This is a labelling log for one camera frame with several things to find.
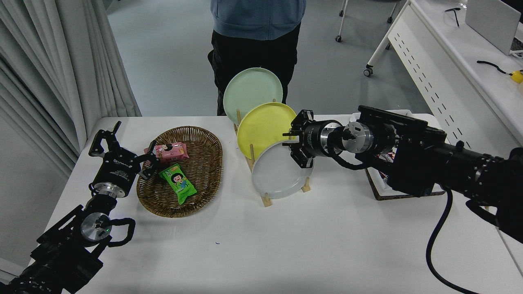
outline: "yellow plate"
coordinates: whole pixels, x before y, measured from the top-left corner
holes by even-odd
[[[281,140],[289,132],[296,113],[289,106],[270,102],[249,111],[238,127],[238,147],[243,155],[251,159],[251,144],[254,147],[254,159],[257,159],[265,148]]]

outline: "pink snack package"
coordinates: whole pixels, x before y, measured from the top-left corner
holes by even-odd
[[[153,153],[156,154],[156,158],[160,159],[160,163],[179,161],[182,159],[189,158],[187,155],[187,147],[183,143],[170,143],[167,145],[156,145]]]

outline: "person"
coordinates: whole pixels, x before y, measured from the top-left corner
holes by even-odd
[[[223,94],[231,79],[251,67],[273,72],[283,88],[298,62],[298,35],[306,0],[211,0],[213,50],[208,60],[218,88],[217,115],[225,115]]]

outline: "wicker basket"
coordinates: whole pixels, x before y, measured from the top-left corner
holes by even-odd
[[[155,173],[150,179],[138,178],[138,199],[148,211],[168,218],[188,216],[205,206],[216,194],[222,174],[222,145],[216,136],[198,127],[178,127],[168,130],[156,138],[156,144],[183,142],[187,145],[188,159],[176,162],[198,191],[183,204],[169,183]],[[165,163],[158,171],[175,164]]]

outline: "gray floor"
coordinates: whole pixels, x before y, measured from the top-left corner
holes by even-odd
[[[350,1],[337,43],[341,0],[309,0],[288,104],[298,112],[351,114],[358,105],[430,113],[396,53],[387,51],[372,78],[363,70],[389,28],[392,3]],[[122,0],[109,22],[143,116],[215,115],[217,89],[210,0]]]

